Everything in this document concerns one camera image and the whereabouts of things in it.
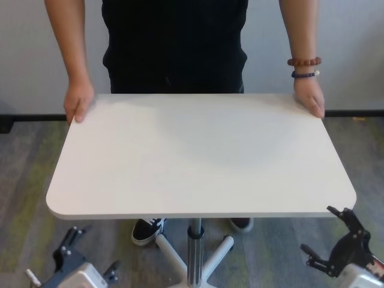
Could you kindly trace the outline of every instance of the purple bracelet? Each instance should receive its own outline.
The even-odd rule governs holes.
[[[313,73],[308,73],[308,74],[296,74],[295,71],[292,72],[292,78],[309,78],[309,77],[314,77],[314,76],[317,76],[319,75],[320,72],[318,70],[316,70],[315,72]]]

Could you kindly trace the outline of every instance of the caster wheel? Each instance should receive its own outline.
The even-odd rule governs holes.
[[[223,241],[224,241],[228,236],[231,236],[231,235],[225,235],[225,236],[223,237]],[[233,248],[234,248],[234,246],[235,246],[235,245],[233,244],[229,251],[232,251]]]

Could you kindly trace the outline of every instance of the black baseboard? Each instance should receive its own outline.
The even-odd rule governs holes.
[[[326,110],[325,117],[384,117],[384,110]]]
[[[384,110],[326,110],[325,117],[384,117]],[[0,134],[9,133],[14,122],[66,121],[64,114],[0,115]]]

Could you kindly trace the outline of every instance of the forearm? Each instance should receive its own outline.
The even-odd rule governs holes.
[[[45,0],[70,80],[89,80],[85,53],[84,0]]]
[[[314,59],[317,42],[318,0],[279,0],[293,58]],[[313,67],[295,67],[310,71]]]

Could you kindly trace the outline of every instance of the shoe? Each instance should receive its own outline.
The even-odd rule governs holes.
[[[231,218],[230,224],[236,231],[247,233],[253,228],[253,218]]]
[[[137,246],[145,246],[163,232],[165,218],[139,219],[132,231],[132,242]]]

